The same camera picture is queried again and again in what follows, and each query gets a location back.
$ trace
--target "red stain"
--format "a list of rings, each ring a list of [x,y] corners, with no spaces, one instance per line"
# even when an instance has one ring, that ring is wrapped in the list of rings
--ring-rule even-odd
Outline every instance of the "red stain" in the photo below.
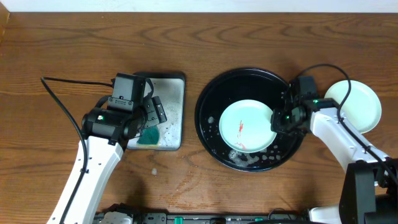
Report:
[[[243,130],[243,123],[242,123],[242,120],[241,120],[241,122],[239,123],[239,136],[238,136],[238,138],[241,137],[242,130]]]
[[[242,143],[235,143],[235,144],[241,146],[243,150],[246,150],[246,147],[244,147],[244,144],[242,144]]]

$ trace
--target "black bowl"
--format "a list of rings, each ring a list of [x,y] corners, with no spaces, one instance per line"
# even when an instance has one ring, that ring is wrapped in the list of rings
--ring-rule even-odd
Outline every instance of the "black bowl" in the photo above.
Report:
[[[281,93],[288,84],[276,74],[258,68],[239,68],[221,74],[202,91],[195,108],[195,126],[206,150],[224,165],[241,171],[265,171],[286,162],[300,147],[302,136],[277,134],[260,152],[241,153],[230,148],[219,132],[223,111],[240,100],[257,100],[270,109],[283,108]]]

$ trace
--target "white wall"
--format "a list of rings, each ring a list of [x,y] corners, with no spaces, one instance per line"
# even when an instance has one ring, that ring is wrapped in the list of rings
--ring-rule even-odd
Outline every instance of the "white wall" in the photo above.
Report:
[[[398,12],[398,0],[0,0],[10,12]]]

